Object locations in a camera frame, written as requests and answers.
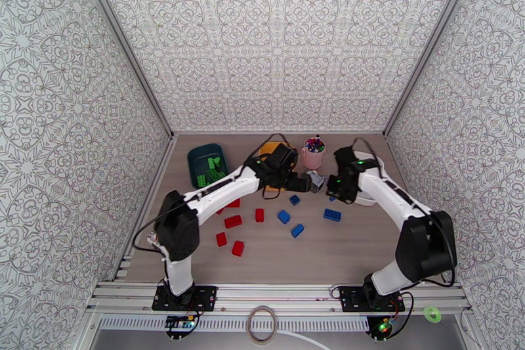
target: black cable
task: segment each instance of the black cable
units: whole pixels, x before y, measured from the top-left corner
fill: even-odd
[[[451,288],[455,284],[455,267],[454,267],[454,255],[452,253],[452,246],[450,244],[450,241],[448,240],[448,237],[445,235],[445,232],[443,232],[443,229],[438,224],[436,219],[431,214],[429,215],[429,218],[431,219],[432,223],[437,227],[437,229],[439,230],[439,232],[441,233],[441,236],[443,236],[443,239],[445,241],[445,245],[448,250],[448,255],[450,257],[450,272],[452,274],[452,277],[450,278],[450,282],[447,282],[445,284],[442,284],[441,282],[437,282],[432,279],[423,279],[423,281],[437,285],[437,286],[441,286],[443,288]]]
[[[408,322],[408,320],[410,319],[410,316],[412,315],[412,309],[414,308],[414,296],[412,293],[410,292],[403,292],[401,293],[401,296],[403,295],[410,295],[410,297],[412,298],[412,304],[410,305],[410,308],[408,310],[408,314],[406,316],[406,320],[403,321],[403,325],[401,325],[401,328],[399,328],[397,331],[395,331],[393,334],[391,334],[387,339],[392,339],[394,336],[397,336],[406,326],[406,323]]]
[[[244,160],[244,163],[242,163],[241,171],[239,171],[239,173],[238,173],[235,177],[233,177],[233,180],[234,180],[234,181],[242,175],[244,169],[246,168],[246,165],[247,165],[248,161],[249,161],[249,160],[250,160],[250,159],[251,159],[251,158],[257,153],[257,151],[258,151],[259,149],[261,149],[266,143],[268,143],[268,141],[269,141],[270,139],[272,139],[274,135],[279,135],[279,136],[283,139],[283,141],[285,142],[285,144],[288,145],[288,147],[290,147],[290,148],[294,149],[295,151],[297,151],[297,149],[294,148],[293,146],[291,146],[290,143],[288,142],[288,140],[286,139],[286,137],[285,137],[284,135],[282,135],[281,133],[278,133],[278,134],[271,134],[268,138],[266,138],[266,140],[265,140],[263,143],[261,143],[258,147],[256,147],[256,149],[255,149],[254,151],[252,151],[252,153],[250,153],[250,154],[248,155],[248,157],[246,158],[246,160]],[[263,156],[269,156],[269,154],[266,154],[266,153],[265,153],[265,154],[262,154],[260,157],[263,157]],[[293,170],[293,169],[295,168],[296,165],[297,165],[297,161],[291,166],[291,169]]]
[[[279,190],[277,191],[277,195],[274,196],[273,198],[267,198],[266,196],[264,196],[264,194],[266,193],[266,185],[263,186],[262,188],[262,198],[264,200],[273,200],[273,199],[277,199],[279,197],[279,195],[281,194],[281,188],[279,188]]]
[[[331,297],[332,299],[336,299],[336,300],[340,300],[340,299],[341,299],[341,296],[339,296],[339,297],[335,297],[335,296],[333,295],[334,291],[335,291],[335,290],[338,290],[338,289],[340,289],[340,288],[341,288],[341,287],[338,285],[338,286],[334,286],[332,289],[330,289],[330,297]]]
[[[357,137],[357,138],[354,139],[354,142],[352,143],[351,147],[353,148],[354,145],[356,144],[356,142],[359,139],[364,142],[364,144],[366,145],[366,147],[368,148],[370,153],[372,153],[372,156],[373,156],[373,158],[374,158],[374,160],[375,160],[375,162],[377,163],[377,166],[378,166],[379,177],[381,179],[383,179],[383,174],[381,173],[381,165],[379,164],[379,160],[377,159],[377,156],[375,155],[375,152],[373,151],[373,149],[370,146],[370,144],[368,143],[368,141],[365,138]],[[421,212],[423,214],[427,215],[431,219],[432,223],[438,228],[441,236],[443,237],[443,240],[445,241],[445,246],[447,247],[448,255],[450,257],[450,264],[451,264],[450,271],[451,271],[452,277],[451,277],[450,282],[447,282],[447,283],[444,283],[444,284],[442,284],[441,282],[437,282],[435,280],[432,280],[432,279],[422,279],[422,280],[420,280],[418,282],[415,282],[414,284],[412,284],[410,286],[407,286],[406,288],[403,288],[402,290],[412,289],[414,286],[418,285],[422,281],[423,282],[428,282],[430,284],[438,285],[438,286],[441,286],[443,288],[451,288],[455,284],[455,268],[454,268],[454,256],[453,256],[453,253],[452,253],[452,246],[450,244],[450,241],[448,240],[448,237],[445,235],[445,232],[443,232],[443,229],[441,228],[441,226],[437,223],[436,219],[434,217],[432,217],[431,214],[425,213],[421,208],[419,208],[419,207],[417,207],[417,208],[419,210],[421,210]]]
[[[194,196],[193,198],[189,199],[189,201],[187,201],[187,202],[183,202],[183,203],[181,203],[181,204],[179,204],[179,205],[173,207],[172,209],[166,211],[165,213],[162,213],[162,214],[158,215],[157,217],[155,217],[155,218],[149,220],[146,224],[144,224],[143,226],[141,226],[141,227],[139,228],[139,230],[136,232],[136,234],[133,236],[133,239],[131,240],[131,245],[132,245],[135,249],[137,249],[137,250],[142,250],[143,252],[152,252],[152,253],[160,253],[160,254],[162,254],[159,250],[143,248],[143,247],[137,245],[135,242],[136,242],[138,236],[141,234],[141,232],[142,232],[144,229],[146,229],[148,226],[150,226],[150,225],[151,225],[152,223],[154,223],[155,221],[161,219],[162,217],[164,217],[164,216],[167,215],[167,214],[170,214],[172,211],[177,210],[178,208],[181,208],[182,206],[185,206],[187,203],[189,203],[189,202],[191,202],[192,200],[195,200],[195,199],[196,199],[196,196]]]
[[[375,152],[373,151],[372,146],[370,146],[370,144],[368,143],[368,141],[367,141],[365,138],[363,138],[363,137],[357,137],[357,138],[355,138],[355,139],[354,139],[354,142],[351,144],[350,147],[351,147],[351,148],[354,148],[354,145],[356,144],[356,142],[357,142],[359,139],[360,139],[361,141],[363,141],[363,143],[366,145],[366,147],[368,148],[368,150],[370,151],[370,153],[372,153],[372,156],[373,156],[375,162],[377,163],[377,169],[379,170],[379,178],[383,179],[383,173],[381,172],[381,164],[379,164],[379,160],[377,159],[377,156],[375,155]]]
[[[168,285],[168,282],[167,282],[166,280],[164,280],[163,285],[164,285],[164,286],[167,286],[167,285]],[[176,302],[177,302],[177,297],[171,292],[171,290],[170,290],[169,288],[167,288],[167,293],[168,293],[169,296],[171,297],[172,301],[173,301],[174,303],[176,303]],[[187,310],[186,314],[184,314],[182,317],[173,316],[174,318],[177,319],[177,323],[178,323],[178,322],[180,322],[181,320],[183,320],[184,318],[188,318],[188,313],[189,313],[190,311],[193,311],[193,312],[195,313],[195,315],[192,315],[192,316],[195,318],[195,325],[193,325],[193,328],[192,328],[191,330],[189,330],[188,332],[185,332],[186,334],[184,335],[184,337],[190,335],[195,329],[197,329],[197,327],[199,326],[199,322],[200,322],[200,320],[201,320],[200,317],[202,316],[202,314],[204,314],[204,312],[200,312],[200,311],[197,309],[196,306],[195,306],[193,309],[191,309],[191,306],[193,306],[193,305],[195,304],[195,297],[194,297],[194,295],[195,295],[195,297],[198,297],[198,298],[202,301],[202,299],[200,298],[200,296],[199,296],[198,294],[193,293],[193,294],[192,294],[192,300],[191,300],[191,303],[190,303],[190,305],[189,305],[189,310]],[[168,336],[170,336],[169,334],[173,334],[174,336],[175,336],[175,334],[176,334],[176,332],[171,331],[171,329],[170,329],[169,331],[166,331],[166,333],[168,334]]]
[[[461,310],[461,314],[459,315],[459,323],[461,325],[461,329],[464,331],[465,335],[467,335],[480,349],[483,349],[483,347],[481,347],[481,345],[479,344],[479,342],[477,340],[475,340],[470,334],[469,334],[469,330],[467,329],[467,327],[465,325],[463,325],[463,313],[466,311],[466,310],[470,310],[471,308],[470,307],[464,307],[463,310]]]

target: floor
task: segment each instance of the floor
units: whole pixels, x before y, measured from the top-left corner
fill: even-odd
[[[382,135],[362,135],[383,159],[388,174],[403,186],[392,154]],[[337,172],[333,152],[352,144],[356,135],[322,135],[327,153],[318,169],[322,175]],[[190,184],[186,154],[194,147],[208,143],[222,146],[230,171],[237,168],[267,135],[181,135],[167,166],[154,201],[150,218],[157,215],[165,195],[177,189],[193,190]],[[307,135],[287,135],[288,141],[300,148]],[[361,144],[357,150],[366,151]],[[296,171],[306,169],[298,163]],[[291,192],[278,199],[263,200],[261,191],[241,199],[241,208],[225,209],[201,226],[201,243],[193,254],[193,275],[197,283],[275,283],[275,284],[359,284],[365,275],[392,261],[398,231],[388,215],[378,206],[346,205],[330,202],[324,192],[298,194],[301,203],[292,206]],[[263,223],[255,222],[255,209],[265,209]],[[324,219],[325,208],[340,211],[341,222]],[[287,210],[291,221],[283,225],[277,213]],[[240,214],[243,224],[224,229],[224,218]],[[304,232],[296,239],[290,230],[298,223]],[[215,235],[226,231],[228,245],[217,247]],[[139,243],[146,244],[146,234]],[[241,258],[231,254],[235,240],[245,242]],[[127,282],[157,282],[164,274],[163,263],[154,253],[136,252],[124,278]]]

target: green tape roll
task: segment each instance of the green tape roll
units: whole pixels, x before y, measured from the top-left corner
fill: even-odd
[[[438,322],[441,321],[441,313],[436,307],[431,307],[427,305],[423,309],[423,314],[425,318],[427,319],[427,321],[433,324],[437,324]]]

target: gray object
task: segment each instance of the gray object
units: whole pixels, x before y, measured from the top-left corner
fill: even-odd
[[[310,192],[317,193],[321,190],[324,184],[324,177],[317,174],[316,170],[308,170],[306,174],[310,175],[312,179],[312,186],[310,187]]]

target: white tube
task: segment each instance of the white tube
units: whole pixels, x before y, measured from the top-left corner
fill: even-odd
[[[295,332],[290,332],[290,331],[287,331],[287,330],[278,330],[277,333],[278,334],[282,334],[282,335],[293,336],[294,338],[307,341],[307,342],[311,343],[312,345],[315,345],[315,346],[317,346],[317,347],[319,347],[320,349],[323,349],[323,350],[330,350],[330,348],[326,347],[324,344],[319,343],[316,340],[310,339],[307,336],[296,334]]]

